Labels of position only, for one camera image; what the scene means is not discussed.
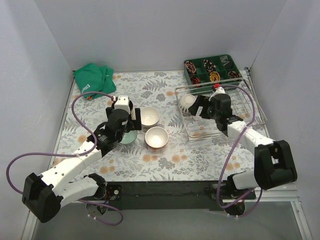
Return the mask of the white bowl blue leaf pattern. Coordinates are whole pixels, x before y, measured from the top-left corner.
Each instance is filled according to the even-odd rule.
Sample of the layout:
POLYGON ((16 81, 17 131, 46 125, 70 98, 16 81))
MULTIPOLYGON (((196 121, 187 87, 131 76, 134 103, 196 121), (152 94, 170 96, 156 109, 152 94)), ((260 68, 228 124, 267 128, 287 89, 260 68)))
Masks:
POLYGON ((183 95, 178 101, 179 107, 183 113, 188 113, 189 108, 195 103, 196 97, 192 94, 183 95))

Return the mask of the pale green ribbed bowl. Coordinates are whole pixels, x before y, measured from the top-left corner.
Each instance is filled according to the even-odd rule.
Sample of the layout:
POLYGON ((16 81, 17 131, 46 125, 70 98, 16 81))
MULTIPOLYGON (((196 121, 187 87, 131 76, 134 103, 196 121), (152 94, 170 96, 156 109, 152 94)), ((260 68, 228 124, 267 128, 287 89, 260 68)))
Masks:
POLYGON ((137 130, 132 130, 130 132, 126 132, 123 135, 122 140, 119 142, 121 145, 129 145, 133 143, 138 136, 138 131, 137 130))

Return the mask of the grey white gradient bowl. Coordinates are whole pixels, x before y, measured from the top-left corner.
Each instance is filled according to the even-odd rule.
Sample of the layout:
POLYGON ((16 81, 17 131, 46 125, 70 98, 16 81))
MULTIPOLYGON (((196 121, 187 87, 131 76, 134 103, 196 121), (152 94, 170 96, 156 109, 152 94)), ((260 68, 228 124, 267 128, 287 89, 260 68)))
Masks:
POLYGON ((140 110, 141 125, 145 128, 155 127, 160 119, 159 111, 151 106, 140 110))

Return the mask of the black glossy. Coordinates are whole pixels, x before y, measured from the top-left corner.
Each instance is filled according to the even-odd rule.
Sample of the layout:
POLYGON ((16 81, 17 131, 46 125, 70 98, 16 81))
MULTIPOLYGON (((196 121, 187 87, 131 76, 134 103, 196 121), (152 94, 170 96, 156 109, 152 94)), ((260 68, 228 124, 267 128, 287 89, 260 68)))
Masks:
POLYGON ((130 112, 128 112, 128 113, 129 113, 129 115, 131 116, 131 113, 132 113, 132 111, 133 111, 133 103, 132 103, 131 100, 130 100, 129 106, 130 106, 130 112))

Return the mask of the orange bowl black inside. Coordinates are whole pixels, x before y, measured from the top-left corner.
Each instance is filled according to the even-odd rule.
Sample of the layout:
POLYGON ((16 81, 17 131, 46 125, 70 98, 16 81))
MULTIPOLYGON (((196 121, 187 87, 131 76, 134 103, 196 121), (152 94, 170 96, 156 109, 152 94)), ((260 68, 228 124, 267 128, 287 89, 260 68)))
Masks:
POLYGON ((149 147, 159 149, 168 143, 169 134, 164 128, 155 126, 145 133, 144 138, 149 147))

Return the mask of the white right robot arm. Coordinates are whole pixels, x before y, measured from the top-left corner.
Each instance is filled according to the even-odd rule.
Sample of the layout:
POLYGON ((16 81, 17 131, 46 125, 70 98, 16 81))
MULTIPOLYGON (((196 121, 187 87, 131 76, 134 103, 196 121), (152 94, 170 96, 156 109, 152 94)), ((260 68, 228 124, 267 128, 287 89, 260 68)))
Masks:
POLYGON ((246 189, 259 187, 269 190, 298 179, 289 143, 285 140, 275 141, 250 128, 242 118, 233 114, 228 94, 188 96, 187 111, 194 116, 199 108, 202 108, 199 114, 201 118, 214 120, 219 131, 254 156, 253 170, 228 176, 225 185, 217 186, 217 197, 221 195, 220 190, 225 190, 230 198, 237 199, 246 189))

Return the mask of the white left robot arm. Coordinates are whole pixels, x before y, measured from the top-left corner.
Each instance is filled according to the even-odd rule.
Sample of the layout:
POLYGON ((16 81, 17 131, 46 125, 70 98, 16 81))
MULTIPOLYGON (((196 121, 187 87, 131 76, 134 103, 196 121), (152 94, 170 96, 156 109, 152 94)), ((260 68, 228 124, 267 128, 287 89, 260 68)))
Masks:
POLYGON ((60 209, 74 201, 90 197, 101 200, 107 193, 107 181, 96 173, 73 181, 89 165, 115 149, 126 132, 142 129, 141 110, 135 108, 135 119, 123 109, 106 108, 107 121, 75 151, 74 157, 60 162, 53 168, 26 177, 22 202, 41 223, 50 221, 60 209))

